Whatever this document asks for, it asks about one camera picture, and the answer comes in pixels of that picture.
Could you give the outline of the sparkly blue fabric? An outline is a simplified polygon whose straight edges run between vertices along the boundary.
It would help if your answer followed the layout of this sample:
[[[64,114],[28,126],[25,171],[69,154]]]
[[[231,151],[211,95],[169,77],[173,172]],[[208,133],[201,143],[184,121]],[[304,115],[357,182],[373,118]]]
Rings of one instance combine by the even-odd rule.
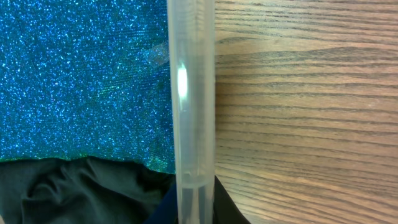
[[[164,0],[1,0],[1,160],[175,171]]]

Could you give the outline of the black cloth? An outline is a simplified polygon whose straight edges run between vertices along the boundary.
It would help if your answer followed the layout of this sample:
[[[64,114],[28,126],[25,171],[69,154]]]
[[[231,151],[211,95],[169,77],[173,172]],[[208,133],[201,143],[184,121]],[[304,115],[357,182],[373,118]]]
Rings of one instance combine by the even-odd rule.
[[[173,169],[84,157],[1,163],[5,224],[177,223]]]

